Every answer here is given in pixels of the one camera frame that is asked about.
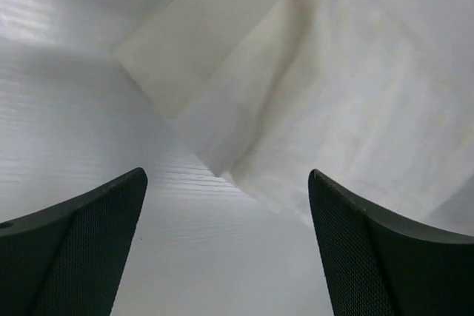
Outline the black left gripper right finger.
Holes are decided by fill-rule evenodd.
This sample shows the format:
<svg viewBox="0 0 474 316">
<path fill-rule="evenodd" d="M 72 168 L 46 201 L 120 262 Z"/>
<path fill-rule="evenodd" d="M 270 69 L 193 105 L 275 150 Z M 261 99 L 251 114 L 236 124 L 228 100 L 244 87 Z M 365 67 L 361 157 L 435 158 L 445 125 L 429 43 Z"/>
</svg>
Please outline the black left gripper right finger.
<svg viewBox="0 0 474 316">
<path fill-rule="evenodd" d="M 473 237 L 394 213 L 317 169 L 308 191 L 334 315 L 473 314 Z"/>
</svg>

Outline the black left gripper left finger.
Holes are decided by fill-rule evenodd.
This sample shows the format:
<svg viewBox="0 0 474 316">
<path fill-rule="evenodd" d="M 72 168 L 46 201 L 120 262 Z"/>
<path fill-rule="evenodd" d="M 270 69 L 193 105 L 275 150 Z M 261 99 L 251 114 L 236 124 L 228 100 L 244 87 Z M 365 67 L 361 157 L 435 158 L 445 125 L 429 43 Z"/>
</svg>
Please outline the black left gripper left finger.
<svg viewBox="0 0 474 316">
<path fill-rule="evenodd" d="M 146 189 L 135 168 L 1 223 L 1 314 L 110 315 Z"/>
</svg>

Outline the white fabric skirt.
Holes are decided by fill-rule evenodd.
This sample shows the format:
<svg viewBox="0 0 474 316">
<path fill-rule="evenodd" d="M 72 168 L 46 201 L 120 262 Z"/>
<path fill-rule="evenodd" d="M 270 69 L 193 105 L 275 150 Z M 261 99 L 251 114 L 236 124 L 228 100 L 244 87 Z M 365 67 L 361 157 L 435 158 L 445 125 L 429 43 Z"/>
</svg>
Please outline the white fabric skirt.
<svg viewBox="0 0 474 316">
<path fill-rule="evenodd" d="M 116 58 L 214 175 L 310 222 L 317 169 L 411 218 L 473 210 L 473 0 L 171 0 Z"/>
</svg>

